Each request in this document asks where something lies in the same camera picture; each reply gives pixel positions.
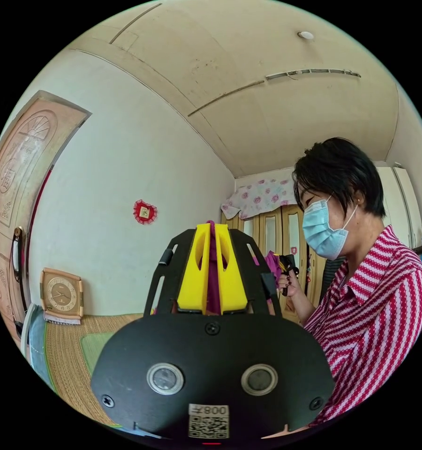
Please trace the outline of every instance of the white wall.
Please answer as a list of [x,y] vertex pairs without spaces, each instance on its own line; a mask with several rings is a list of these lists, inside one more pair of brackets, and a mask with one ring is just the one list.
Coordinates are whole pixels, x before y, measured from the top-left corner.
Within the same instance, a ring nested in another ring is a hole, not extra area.
[[[234,178],[210,146],[163,99],[117,67],[63,51],[16,106],[45,90],[92,113],[61,153],[31,234],[31,299],[44,267],[85,282],[85,313],[142,312],[153,271],[170,239],[207,220]],[[135,201],[158,208],[140,225]]]
[[407,170],[422,220],[422,119],[404,90],[400,86],[398,90],[399,120],[386,162],[400,163]]

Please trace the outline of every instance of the screw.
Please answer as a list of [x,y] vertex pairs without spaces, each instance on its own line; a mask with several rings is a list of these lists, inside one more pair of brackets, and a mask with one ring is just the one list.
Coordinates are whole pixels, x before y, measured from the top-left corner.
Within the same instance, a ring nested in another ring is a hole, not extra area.
[[108,408],[114,406],[114,400],[109,395],[102,395],[102,403]]
[[219,334],[220,325],[217,322],[209,322],[205,325],[205,331],[210,336],[216,336]]
[[316,397],[310,404],[309,408],[311,411],[319,409],[324,404],[324,400],[321,397]]

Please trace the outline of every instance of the red striped shirt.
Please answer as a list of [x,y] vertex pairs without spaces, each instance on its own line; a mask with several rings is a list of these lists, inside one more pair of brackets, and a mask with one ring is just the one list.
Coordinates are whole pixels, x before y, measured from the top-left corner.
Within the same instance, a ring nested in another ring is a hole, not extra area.
[[345,261],[304,328],[319,342],[335,389],[310,425],[332,419],[379,389],[422,330],[422,262],[386,227],[343,284]]

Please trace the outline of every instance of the blue surgical mask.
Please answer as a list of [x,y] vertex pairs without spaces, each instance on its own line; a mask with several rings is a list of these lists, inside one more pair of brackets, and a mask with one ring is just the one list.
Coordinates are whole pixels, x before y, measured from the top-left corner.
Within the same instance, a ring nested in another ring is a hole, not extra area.
[[348,231],[345,229],[355,214],[356,208],[346,224],[333,230],[329,224],[328,200],[312,203],[303,214],[303,234],[308,245],[321,257],[334,261],[341,253]]

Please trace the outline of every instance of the clock face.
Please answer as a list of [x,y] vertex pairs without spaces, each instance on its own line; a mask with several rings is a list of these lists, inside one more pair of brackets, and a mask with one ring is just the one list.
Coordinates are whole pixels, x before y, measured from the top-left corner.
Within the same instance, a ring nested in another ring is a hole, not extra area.
[[58,311],[70,311],[77,304],[77,295],[72,283],[63,278],[52,278],[47,285],[50,303]]

